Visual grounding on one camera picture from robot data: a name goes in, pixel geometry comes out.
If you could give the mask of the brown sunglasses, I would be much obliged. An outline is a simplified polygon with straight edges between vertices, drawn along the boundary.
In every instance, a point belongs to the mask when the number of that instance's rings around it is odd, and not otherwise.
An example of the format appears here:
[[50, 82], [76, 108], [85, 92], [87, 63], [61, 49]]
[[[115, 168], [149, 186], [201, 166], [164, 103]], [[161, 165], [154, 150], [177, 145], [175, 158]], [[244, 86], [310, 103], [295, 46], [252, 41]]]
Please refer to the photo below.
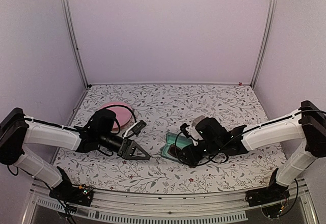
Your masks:
[[180, 148], [176, 147], [175, 145], [170, 145], [168, 154], [175, 158], [178, 159], [178, 154], [180, 153]]

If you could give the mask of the blue glasses case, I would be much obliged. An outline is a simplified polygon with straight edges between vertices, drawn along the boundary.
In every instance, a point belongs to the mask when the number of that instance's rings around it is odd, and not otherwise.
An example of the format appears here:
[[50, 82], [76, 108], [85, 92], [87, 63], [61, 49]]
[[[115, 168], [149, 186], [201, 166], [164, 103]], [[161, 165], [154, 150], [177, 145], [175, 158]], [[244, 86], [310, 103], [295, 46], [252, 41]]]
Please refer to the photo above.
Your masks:
[[166, 134], [166, 144], [161, 148], [160, 155], [165, 159], [178, 162], [178, 159], [175, 159], [168, 154], [170, 145], [175, 145], [181, 150], [182, 148], [191, 145], [192, 143], [193, 142], [190, 138], [186, 138], [182, 135], [178, 136], [178, 134], [168, 132]]

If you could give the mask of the grey glasses case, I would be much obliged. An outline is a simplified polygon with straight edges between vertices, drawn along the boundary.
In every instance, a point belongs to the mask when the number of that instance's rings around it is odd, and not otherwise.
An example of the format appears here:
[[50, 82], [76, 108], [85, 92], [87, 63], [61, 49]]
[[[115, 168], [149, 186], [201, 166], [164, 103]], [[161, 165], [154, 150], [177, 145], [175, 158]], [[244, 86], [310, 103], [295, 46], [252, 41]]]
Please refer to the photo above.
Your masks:
[[206, 117], [204, 115], [198, 116], [195, 119], [193, 119], [193, 126], [196, 126], [197, 124], [199, 124], [202, 120], [204, 120]]

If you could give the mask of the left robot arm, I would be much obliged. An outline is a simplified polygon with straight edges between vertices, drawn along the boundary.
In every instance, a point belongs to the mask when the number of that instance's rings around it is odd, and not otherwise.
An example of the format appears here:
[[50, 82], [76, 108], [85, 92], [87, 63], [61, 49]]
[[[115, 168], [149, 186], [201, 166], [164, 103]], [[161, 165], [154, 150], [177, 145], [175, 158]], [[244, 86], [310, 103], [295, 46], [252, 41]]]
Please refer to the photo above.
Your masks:
[[24, 170], [70, 201], [76, 191], [64, 171], [44, 161], [27, 145], [55, 146], [77, 153], [101, 152], [105, 148], [125, 160], [149, 160], [150, 154], [128, 136], [139, 135], [146, 123], [135, 120], [123, 136], [118, 136], [112, 132], [118, 120], [111, 109], [109, 105], [96, 111], [83, 127], [68, 127], [28, 117], [21, 108], [15, 108], [1, 122], [1, 164]]

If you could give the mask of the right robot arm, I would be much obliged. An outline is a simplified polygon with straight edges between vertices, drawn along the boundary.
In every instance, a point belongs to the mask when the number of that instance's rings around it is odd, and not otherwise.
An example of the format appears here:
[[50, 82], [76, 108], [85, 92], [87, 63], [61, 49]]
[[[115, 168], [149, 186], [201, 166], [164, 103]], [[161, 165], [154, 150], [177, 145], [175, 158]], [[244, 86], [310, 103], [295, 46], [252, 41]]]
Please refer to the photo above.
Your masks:
[[253, 126], [242, 125], [228, 131], [215, 118], [198, 117], [194, 125], [181, 125], [180, 132], [192, 144], [176, 152], [178, 160], [191, 167], [218, 154], [247, 154], [264, 146], [298, 139], [299, 147], [271, 178], [263, 197], [275, 201], [290, 183], [315, 160], [325, 157], [325, 112], [312, 102], [301, 102], [299, 109], [276, 119]]

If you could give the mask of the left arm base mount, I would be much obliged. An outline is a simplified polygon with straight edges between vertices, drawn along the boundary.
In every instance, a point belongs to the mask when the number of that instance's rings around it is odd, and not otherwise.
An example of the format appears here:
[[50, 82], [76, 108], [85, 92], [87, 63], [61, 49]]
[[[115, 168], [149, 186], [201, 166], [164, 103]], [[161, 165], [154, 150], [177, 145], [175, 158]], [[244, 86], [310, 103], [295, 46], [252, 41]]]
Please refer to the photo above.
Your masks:
[[63, 202], [90, 207], [94, 195], [93, 187], [85, 184], [74, 186], [64, 170], [60, 167], [57, 169], [61, 173], [62, 182], [51, 189], [49, 196]]

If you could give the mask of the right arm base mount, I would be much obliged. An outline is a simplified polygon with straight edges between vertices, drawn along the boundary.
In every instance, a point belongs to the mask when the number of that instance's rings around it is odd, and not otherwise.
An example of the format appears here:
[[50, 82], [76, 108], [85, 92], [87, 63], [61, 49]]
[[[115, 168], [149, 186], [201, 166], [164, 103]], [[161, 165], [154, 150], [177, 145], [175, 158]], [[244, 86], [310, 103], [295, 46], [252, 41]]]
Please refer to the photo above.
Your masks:
[[284, 187], [276, 183], [277, 171], [278, 168], [273, 171], [267, 187], [248, 190], [245, 195], [245, 200], [248, 202], [250, 207], [284, 200], [285, 202], [283, 204], [263, 208], [263, 214], [270, 219], [275, 219], [285, 215], [286, 205], [288, 203], [288, 198], [290, 197], [288, 186]]

